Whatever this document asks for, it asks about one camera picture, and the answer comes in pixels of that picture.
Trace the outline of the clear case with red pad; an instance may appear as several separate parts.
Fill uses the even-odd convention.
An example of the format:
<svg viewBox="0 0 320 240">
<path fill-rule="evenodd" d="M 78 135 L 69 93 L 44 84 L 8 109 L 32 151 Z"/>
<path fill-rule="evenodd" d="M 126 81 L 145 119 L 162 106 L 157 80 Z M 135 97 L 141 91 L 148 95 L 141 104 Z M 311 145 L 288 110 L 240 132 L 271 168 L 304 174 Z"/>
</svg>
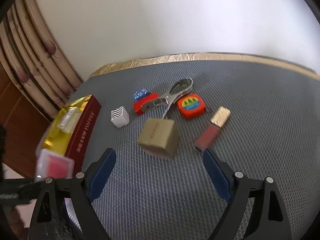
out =
<svg viewBox="0 0 320 240">
<path fill-rule="evenodd" d="M 45 180 L 47 177 L 69 179 L 73 176 L 73 169 L 73 159 L 44 148 L 37 160 L 35 180 Z"/>
</svg>

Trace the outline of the lipstick with gold cap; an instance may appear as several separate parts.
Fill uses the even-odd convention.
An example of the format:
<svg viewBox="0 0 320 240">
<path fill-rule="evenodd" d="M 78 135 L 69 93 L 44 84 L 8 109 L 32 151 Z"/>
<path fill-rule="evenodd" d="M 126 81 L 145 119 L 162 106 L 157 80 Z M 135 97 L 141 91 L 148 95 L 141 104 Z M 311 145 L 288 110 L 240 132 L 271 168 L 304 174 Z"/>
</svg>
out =
<svg viewBox="0 0 320 240">
<path fill-rule="evenodd" d="M 231 111 L 225 107 L 220 106 L 219 109 L 210 119 L 209 125 L 201 133 L 201 135 L 195 141 L 195 148 L 198 151 L 204 151 L 215 142 L 221 133 L 221 129 L 227 122 Z"/>
</svg>

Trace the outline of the black white zigzag cube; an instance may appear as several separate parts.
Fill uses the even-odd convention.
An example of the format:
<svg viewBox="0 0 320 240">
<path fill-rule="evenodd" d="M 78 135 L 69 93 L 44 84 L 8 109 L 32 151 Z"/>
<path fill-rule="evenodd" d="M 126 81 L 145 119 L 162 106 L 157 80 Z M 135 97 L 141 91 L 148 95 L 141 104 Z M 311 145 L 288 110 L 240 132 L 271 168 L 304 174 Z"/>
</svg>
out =
<svg viewBox="0 0 320 240">
<path fill-rule="evenodd" d="M 111 111 L 111 122 L 117 128 L 122 128 L 130 123 L 130 116 L 127 110 L 120 106 Z"/>
</svg>

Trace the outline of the tan cardboard cube box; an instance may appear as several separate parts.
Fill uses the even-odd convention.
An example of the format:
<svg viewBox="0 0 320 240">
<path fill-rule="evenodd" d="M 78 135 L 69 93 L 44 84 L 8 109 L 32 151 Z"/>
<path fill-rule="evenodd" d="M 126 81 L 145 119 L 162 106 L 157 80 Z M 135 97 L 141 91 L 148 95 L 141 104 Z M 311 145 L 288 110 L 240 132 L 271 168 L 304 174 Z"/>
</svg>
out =
<svg viewBox="0 0 320 240">
<path fill-rule="evenodd" d="M 137 144 L 148 154 L 174 158 L 180 142 L 176 122 L 171 119 L 148 118 Z"/>
</svg>

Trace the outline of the orange tape measure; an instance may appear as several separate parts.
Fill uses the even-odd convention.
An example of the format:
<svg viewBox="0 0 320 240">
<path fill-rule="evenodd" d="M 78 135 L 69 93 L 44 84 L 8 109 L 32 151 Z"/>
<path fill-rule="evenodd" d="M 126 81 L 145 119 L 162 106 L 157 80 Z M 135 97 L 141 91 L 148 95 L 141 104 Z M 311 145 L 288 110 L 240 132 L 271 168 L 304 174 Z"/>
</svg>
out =
<svg viewBox="0 0 320 240">
<path fill-rule="evenodd" d="M 187 120 L 201 116 L 206 111 L 206 105 L 197 94 L 188 94 L 180 98 L 177 102 L 181 116 Z"/>
</svg>

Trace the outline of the silver metal multi-tool opener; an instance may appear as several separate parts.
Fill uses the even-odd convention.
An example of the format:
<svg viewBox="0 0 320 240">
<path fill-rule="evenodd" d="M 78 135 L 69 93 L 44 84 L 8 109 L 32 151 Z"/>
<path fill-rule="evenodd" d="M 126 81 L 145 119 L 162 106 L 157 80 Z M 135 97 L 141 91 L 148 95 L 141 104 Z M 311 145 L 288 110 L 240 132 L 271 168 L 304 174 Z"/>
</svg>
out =
<svg viewBox="0 0 320 240">
<path fill-rule="evenodd" d="M 180 98 L 192 91 L 193 84 L 194 82 L 191 77 L 177 81 L 164 94 L 144 103 L 141 107 L 142 111 L 147 113 L 156 109 L 157 107 L 166 105 L 166 109 L 162 114 L 162 118 L 165 118 L 171 106 L 174 105 Z"/>
</svg>

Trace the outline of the red gold toffee tin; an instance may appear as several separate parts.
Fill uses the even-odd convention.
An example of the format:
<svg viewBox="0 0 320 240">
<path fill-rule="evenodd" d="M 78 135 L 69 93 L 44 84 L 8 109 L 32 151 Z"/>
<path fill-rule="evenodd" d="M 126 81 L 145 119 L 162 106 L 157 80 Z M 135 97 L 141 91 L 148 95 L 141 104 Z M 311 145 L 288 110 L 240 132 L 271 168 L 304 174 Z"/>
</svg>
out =
<svg viewBox="0 0 320 240">
<path fill-rule="evenodd" d="M 46 148 L 74 161 L 73 173 L 81 171 L 101 104 L 92 95 L 64 105 L 44 133 L 36 154 Z"/>
</svg>

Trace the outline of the clear labelled plastic box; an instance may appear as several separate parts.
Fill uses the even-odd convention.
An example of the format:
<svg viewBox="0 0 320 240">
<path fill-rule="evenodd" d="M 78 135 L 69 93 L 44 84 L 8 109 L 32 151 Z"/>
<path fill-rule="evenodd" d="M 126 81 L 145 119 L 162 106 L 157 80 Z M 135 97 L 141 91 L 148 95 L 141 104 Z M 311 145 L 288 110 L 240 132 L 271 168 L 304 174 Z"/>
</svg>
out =
<svg viewBox="0 0 320 240">
<path fill-rule="evenodd" d="M 79 107 L 69 107 L 68 111 L 58 123 L 58 128 L 66 134 L 72 134 L 80 119 L 82 111 Z"/>
</svg>

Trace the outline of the beige floral curtain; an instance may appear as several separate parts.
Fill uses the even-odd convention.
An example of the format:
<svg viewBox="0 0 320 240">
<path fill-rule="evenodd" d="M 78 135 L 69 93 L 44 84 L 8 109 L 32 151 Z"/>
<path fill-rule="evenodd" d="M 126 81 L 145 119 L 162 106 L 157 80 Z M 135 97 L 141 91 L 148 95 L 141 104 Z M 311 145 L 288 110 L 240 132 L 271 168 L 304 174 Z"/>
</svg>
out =
<svg viewBox="0 0 320 240">
<path fill-rule="evenodd" d="M 1 21 L 1 66 L 48 120 L 82 84 L 35 0 L 15 0 Z"/>
</svg>

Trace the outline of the red rectangular block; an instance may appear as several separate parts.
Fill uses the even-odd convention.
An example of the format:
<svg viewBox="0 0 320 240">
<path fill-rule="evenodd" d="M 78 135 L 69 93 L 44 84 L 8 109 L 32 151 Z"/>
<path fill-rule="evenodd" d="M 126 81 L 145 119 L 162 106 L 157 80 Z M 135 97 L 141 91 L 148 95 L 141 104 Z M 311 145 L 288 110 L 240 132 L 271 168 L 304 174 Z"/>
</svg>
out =
<svg viewBox="0 0 320 240">
<path fill-rule="evenodd" d="M 145 97 L 139 99 L 138 101 L 133 102 L 133 110 L 135 111 L 136 115 L 142 115 L 144 112 L 142 111 L 142 106 L 149 102 L 154 100 L 155 98 L 158 97 L 158 93 L 152 92 L 149 95 L 146 95 Z"/>
</svg>

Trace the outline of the grey honeycomb table mat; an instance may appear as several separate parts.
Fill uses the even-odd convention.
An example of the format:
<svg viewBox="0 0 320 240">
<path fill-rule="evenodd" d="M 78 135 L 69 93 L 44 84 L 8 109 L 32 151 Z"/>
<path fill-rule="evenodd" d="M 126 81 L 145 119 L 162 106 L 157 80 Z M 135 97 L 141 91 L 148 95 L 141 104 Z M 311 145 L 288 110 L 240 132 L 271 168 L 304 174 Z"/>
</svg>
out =
<svg viewBox="0 0 320 240">
<path fill-rule="evenodd" d="M 319 77 L 262 63 L 186 61 L 99 74 L 83 168 L 116 165 L 95 212 L 111 239 L 208 239 L 227 203 L 202 153 L 278 186 L 293 239 L 319 213 Z"/>
</svg>

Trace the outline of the blue patterned small cube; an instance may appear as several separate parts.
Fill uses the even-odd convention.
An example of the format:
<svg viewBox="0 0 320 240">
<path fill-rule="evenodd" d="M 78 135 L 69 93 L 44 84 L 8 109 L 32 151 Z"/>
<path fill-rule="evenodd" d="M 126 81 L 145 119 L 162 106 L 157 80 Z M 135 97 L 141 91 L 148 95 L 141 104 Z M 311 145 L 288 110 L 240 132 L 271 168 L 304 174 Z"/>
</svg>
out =
<svg viewBox="0 0 320 240">
<path fill-rule="evenodd" d="M 146 89 L 146 88 L 142 88 L 138 91 L 136 91 L 133 95 L 133 101 L 134 102 L 138 102 L 144 98 L 146 98 L 147 96 L 149 96 L 150 94 L 152 94 L 152 91 Z"/>
</svg>

